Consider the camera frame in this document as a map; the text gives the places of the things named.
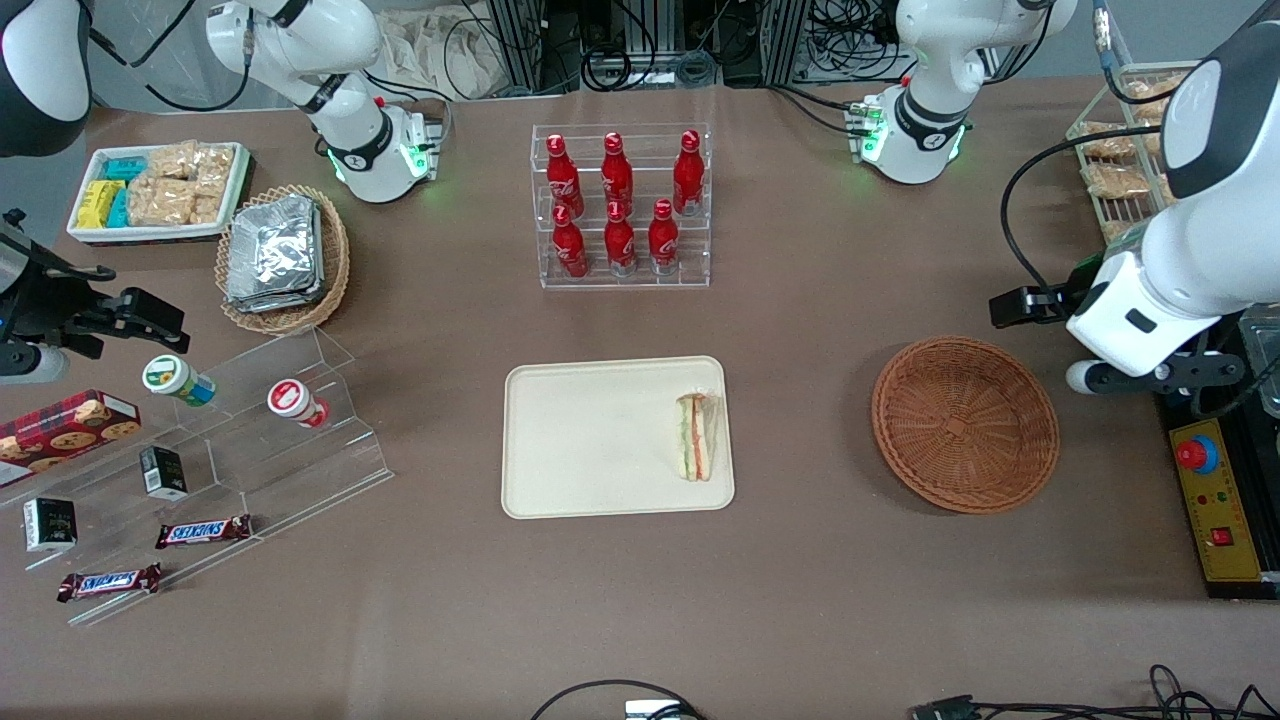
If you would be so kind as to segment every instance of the emergency stop button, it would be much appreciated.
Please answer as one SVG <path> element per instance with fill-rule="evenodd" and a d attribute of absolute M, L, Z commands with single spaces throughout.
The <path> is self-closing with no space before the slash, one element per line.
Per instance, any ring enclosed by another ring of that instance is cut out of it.
<path fill-rule="evenodd" d="M 1207 475 L 1217 469 L 1217 445 L 1204 436 L 1193 436 L 1174 448 L 1178 464 L 1199 475 Z"/>

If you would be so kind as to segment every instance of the clear acrylic rack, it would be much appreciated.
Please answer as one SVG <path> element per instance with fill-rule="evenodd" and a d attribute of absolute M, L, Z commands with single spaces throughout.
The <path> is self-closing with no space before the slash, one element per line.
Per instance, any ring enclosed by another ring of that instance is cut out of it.
<path fill-rule="evenodd" d="M 22 505 L 37 496 L 76 503 L 76 547 L 29 553 L 27 569 L 46 578 L 50 603 L 68 573 L 137 570 L 152 562 L 160 562 L 160 592 L 166 592 L 393 477 L 338 372 L 351 363 L 328 333 L 307 328 L 204 370 L 218 383 L 212 402 L 143 402 L 141 433 L 5 488 L 0 523 L 20 529 Z M 302 428 L 266 407 L 268 389 L 288 377 L 329 404 L 324 425 Z M 148 415 L 148 405 L 159 410 Z M 138 454 L 151 445 L 182 456 L 186 498 L 169 502 L 145 493 Z M 244 512 L 253 525 L 247 539 L 155 548 L 161 524 Z M 69 602 L 68 623 L 90 625 L 147 597 L 134 592 Z"/>
<path fill-rule="evenodd" d="M 658 275 L 649 264 L 649 222 L 653 204 L 659 197 L 671 197 L 673 169 L 680 156 L 680 136 L 694 129 L 701 136 L 703 210 L 694 217 L 677 218 L 680 223 L 678 269 L 672 275 Z M 600 184 L 600 164 L 604 161 L 604 136 L 617 132 L 635 174 L 635 210 L 631 225 L 635 228 L 636 272 L 626 278 L 609 272 L 604 251 L 604 188 Z M 547 137 L 564 136 L 568 156 L 577 165 L 586 211 L 577 219 L 591 260 L 591 270 L 582 278 L 564 272 L 556 259 L 552 243 L 552 190 L 547 182 Z M 534 233 L 538 238 L 538 272 L 547 290 L 617 290 L 617 288 L 678 288 L 707 287 L 712 282 L 712 132 L 708 123 L 643 123 L 596 126 L 534 126 L 529 154 L 534 190 Z"/>

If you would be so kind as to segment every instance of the bottle cap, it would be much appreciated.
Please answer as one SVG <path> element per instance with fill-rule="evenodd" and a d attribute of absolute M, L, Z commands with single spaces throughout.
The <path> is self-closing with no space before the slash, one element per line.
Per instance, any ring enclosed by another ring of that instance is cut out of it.
<path fill-rule="evenodd" d="M 293 378 L 284 379 L 271 386 L 271 391 L 266 393 L 266 405 L 282 418 L 293 418 L 311 406 L 311 391 Z"/>
<path fill-rule="evenodd" d="M 156 395 L 170 395 L 187 384 L 191 365 L 177 355 L 160 355 L 142 369 L 142 384 Z"/>

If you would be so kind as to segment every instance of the empty wicker basket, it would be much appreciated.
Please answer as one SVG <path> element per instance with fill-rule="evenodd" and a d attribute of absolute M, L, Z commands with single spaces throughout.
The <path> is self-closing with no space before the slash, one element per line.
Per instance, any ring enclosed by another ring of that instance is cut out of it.
<path fill-rule="evenodd" d="M 1057 418 L 1027 368 L 993 345 L 936 337 L 908 346 L 876 380 L 872 427 L 890 468 L 957 512 L 1011 510 L 1057 464 Z"/>

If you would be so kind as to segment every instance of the red aluminum bottle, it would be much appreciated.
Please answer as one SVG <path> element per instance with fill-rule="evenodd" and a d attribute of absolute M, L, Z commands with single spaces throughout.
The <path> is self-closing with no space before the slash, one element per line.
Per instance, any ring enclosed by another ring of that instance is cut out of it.
<path fill-rule="evenodd" d="M 550 155 L 547 161 L 547 183 L 552 186 L 556 205 L 568 208 L 572 219 L 581 218 L 585 208 L 582 183 L 577 178 L 577 167 L 564 151 L 564 136 L 547 136 L 547 152 Z"/>
<path fill-rule="evenodd" d="M 611 132 L 604 136 L 604 164 L 600 165 L 600 176 L 604 181 L 604 201 L 620 202 L 625 217 L 631 217 L 631 195 L 635 192 L 635 182 L 631 178 L 631 161 L 622 152 L 622 136 Z"/>
<path fill-rule="evenodd" d="M 636 272 L 636 233 L 618 201 L 608 205 L 609 223 L 604 225 L 604 250 L 609 254 L 609 272 L 625 278 Z"/>
<path fill-rule="evenodd" d="M 680 240 L 680 227 L 671 218 L 671 200 L 663 197 L 653 204 L 653 222 L 649 223 L 649 260 L 653 272 L 659 275 L 675 274 L 676 242 Z"/>
<path fill-rule="evenodd" d="M 696 215 L 703 211 L 703 176 L 707 164 L 700 151 L 698 131 L 686 129 L 680 137 L 680 158 L 676 160 L 676 192 L 672 195 L 676 213 Z"/>
<path fill-rule="evenodd" d="M 556 243 L 556 258 L 559 259 L 561 265 L 564 265 L 564 272 L 570 277 L 581 278 L 586 275 L 588 270 L 591 269 L 591 261 L 588 259 L 586 247 L 582 245 L 582 231 L 577 229 L 577 225 L 573 224 L 570 209 L 557 205 L 552 210 L 552 218 L 556 220 L 556 229 L 552 232 L 552 242 Z"/>

